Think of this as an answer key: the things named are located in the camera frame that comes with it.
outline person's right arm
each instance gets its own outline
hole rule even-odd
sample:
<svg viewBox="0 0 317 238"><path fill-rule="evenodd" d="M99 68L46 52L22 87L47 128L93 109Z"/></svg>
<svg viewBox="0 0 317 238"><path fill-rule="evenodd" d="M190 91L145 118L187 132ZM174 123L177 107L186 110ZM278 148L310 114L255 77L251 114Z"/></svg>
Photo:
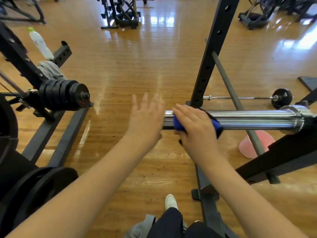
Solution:
<svg viewBox="0 0 317 238"><path fill-rule="evenodd" d="M175 133L180 135L188 155L232 209L245 234L250 238L307 238L220 155L215 130L207 114L187 105L176 107L173 112L187 133Z"/></svg>

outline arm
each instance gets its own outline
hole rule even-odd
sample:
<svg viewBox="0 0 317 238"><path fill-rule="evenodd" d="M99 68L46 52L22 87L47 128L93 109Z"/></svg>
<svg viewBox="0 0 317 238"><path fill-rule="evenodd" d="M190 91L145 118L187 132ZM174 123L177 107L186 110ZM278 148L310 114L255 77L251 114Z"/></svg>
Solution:
<svg viewBox="0 0 317 238"><path fill-rule="evenodd" d="M307 237L221 157L215 130L205 112L186 105L177 105L177 108L173 108L173 112L187 133L177 131L176 134L180 135L189 156L232 209L248 237Z"/></svg>
<svg viewBox="0 0 317 238"><path fill-rule="evenodd" d="M122 140L7 238L83 237L112 194L161 138L164 110L157 95L148 105L145 94L138 111L133 96L129 128Z"/></svg>

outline blue cloth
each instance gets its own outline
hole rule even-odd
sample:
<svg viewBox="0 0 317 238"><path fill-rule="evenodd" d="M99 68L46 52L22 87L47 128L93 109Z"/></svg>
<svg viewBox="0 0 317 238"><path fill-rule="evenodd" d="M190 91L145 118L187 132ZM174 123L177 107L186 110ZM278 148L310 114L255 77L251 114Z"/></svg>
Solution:
<svg viewBox="0 0 317 238"><path fill-rule="evenodd" d="M221 124L217 120L212 119L212 118L210 120L215 128L217 138L218 138L220 136L221 132L223 131L223 127L221 126ZM181 123L179 122L179 120L177 119L177 117L175 115L173 118L173 122L174 122L174 129L175 130L181 130L181 131L186 132L184 126L181 125Z"/></svg>

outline leg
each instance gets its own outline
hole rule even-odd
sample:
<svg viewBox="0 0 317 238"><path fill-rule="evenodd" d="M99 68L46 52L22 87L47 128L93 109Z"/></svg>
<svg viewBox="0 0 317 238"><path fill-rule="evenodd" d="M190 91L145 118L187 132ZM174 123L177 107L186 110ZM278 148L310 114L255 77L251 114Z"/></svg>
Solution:
<svg viewBox="0 0 317 238"><path fill-rule="evenodd" d="M165 199L166 211L153 224L147 238L181 238L183 236L183 216L179 212L174 196Z"/></svg>
<svg viewBox="0 0 317 238"><path fill-rule="evenodd" d="M206 226L201 221L197 221L192 223L190 227L188 227L184 238L222 238L217 232L213 229Z"/></svg>

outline bottle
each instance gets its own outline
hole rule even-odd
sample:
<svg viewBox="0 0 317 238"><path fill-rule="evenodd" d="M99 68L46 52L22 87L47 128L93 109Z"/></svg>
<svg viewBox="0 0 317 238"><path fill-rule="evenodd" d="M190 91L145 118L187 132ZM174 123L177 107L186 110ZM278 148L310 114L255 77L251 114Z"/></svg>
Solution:
<svg viewBox="0 0 317 238"><path fill-rule="evenodd" d="M54 59L54 55L52 54L52 52L49 50L48 47L46 47L46 44L42 38L42 36L40 34L38 34L36 31L34 31L34 29L32 27L28 28L30 31L30 37L33 40L33 42L35 43L35 45L37 45L37 47L39 48L39 50L41 51L41 53L43 54L43 56L48 59L48 60L53 60Z"/></svg>

